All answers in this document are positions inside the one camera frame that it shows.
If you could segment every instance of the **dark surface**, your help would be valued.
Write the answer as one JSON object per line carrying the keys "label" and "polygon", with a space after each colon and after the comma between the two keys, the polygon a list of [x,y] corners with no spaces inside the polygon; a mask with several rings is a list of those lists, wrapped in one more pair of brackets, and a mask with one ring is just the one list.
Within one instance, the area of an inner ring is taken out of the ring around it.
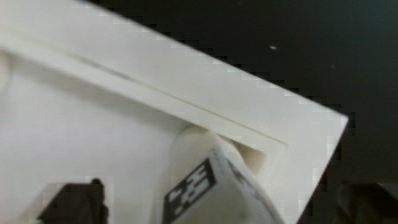
{"label": "dark surface", "polygon": [[301,219],[331,223],[342,181],[398,182],[397,0],[98,2],[351,116]]}

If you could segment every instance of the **printed label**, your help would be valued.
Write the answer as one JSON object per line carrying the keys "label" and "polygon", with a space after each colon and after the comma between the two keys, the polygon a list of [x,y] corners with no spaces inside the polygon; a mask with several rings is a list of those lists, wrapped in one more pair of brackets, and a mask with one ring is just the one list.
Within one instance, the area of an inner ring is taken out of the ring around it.
{"label": "printed label", "polygon": [[166,195],[164,224],[173,224],[214,188],[215,182],[215,170],[208,158]]}

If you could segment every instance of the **white cardboard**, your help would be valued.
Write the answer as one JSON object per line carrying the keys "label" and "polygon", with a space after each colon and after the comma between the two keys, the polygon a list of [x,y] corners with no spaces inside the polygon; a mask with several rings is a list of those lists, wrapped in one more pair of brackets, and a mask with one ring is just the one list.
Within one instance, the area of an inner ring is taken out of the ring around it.
{"label": "white cardboard", "polygon": [[347,117],[88,3],[0,0],[0,48],[267,152],[295,223]]}

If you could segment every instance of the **black shape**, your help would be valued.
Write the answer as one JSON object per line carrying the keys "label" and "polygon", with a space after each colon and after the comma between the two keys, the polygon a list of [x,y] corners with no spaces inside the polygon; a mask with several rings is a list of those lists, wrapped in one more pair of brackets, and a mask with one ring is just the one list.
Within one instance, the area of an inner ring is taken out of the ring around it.
{"label": "black shape", "polygon": [[45,224],[107,224],[109,208],[104,205],[104,183],[66,184],[41,213]]}

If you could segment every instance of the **white box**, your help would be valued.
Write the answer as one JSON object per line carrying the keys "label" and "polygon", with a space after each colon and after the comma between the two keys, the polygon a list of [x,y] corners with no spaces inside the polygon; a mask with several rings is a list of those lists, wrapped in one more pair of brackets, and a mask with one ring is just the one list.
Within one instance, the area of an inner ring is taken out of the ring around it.
{"label": "white box", "polygon": [[0,0],[0,49],[18,56],[0,101],[0,223],[68,176],[109,177],[112,221],[148,223],[189,123],[265,153],[258,181],[295,223],[347,116],[86,2]]}

